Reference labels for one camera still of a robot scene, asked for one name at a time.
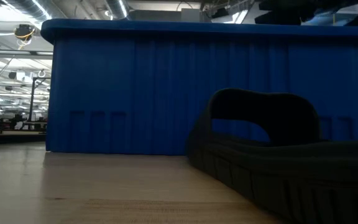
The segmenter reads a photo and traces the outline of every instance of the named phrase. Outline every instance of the fluorescent light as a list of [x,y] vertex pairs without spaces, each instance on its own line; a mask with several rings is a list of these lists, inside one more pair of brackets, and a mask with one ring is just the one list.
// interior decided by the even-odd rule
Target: fluorescent light
[[46,100],[33,100],[33,103],[47,103]]
[[221,16],[221,17],[218,17],[218,18],[211,19],[211,22],[215,22],[215,23],[233,23],[233,16],[231,16],[231,15]]
[[[28,97],[30,97],[31,94],[25,94],[25,93],[0,93],[0,96],[28,96]],[[46,97],[48,97],[49,94],[34,94],[34,96],[46,96]]]
[[37,52],[38,55],[53,56],[53,52]]
[[234,23],[242,24],[242,21],[244,21],[244,19],[246,18],[247,13],[248,13],[248,10],[241,11],[240,14],[237,16]]
[[36,83],[39,83],[39,84],[41,84],[41,85],[46,85],[46,86],[49,86],[49,84],[48,83],[45,83],[45,82],[42,82],[41,83],[41,81],[40,80],[36,80],[35,81]]
[[0,54],[31,55],[30,52],[22,50],[0,50]]
[[232,21],[227,21],[227,22],[223,22],[223,23],[230,23],[230,24],[235,23],[235,21],[237,20],[237,17],[239,17],[239,14],[240,14],[240,12],[234,13],[233,15],[231,15]]

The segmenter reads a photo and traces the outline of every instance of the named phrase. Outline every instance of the air duct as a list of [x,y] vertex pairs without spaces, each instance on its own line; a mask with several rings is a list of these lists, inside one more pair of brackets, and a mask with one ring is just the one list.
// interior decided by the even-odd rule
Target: air duct
[[27,16],[31,23],[41,28],[43,22],[52,18],[67,18],[52,0],[1,0],[10,8]]
[[111,19],[130,19],[129,6],[126,0],[106,0],[106,5],[110,12]]

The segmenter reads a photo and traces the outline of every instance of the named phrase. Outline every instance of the blue plastic bin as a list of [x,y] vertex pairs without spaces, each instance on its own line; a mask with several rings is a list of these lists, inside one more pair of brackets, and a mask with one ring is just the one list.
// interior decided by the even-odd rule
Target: blue plastic bin
[[[41,34],[55,45],[48,151],[182,155],[226,87],[303,96],[324,138],[358,139],[358,27],[55,19]],[[246,122],[214,129],[267,138]]]

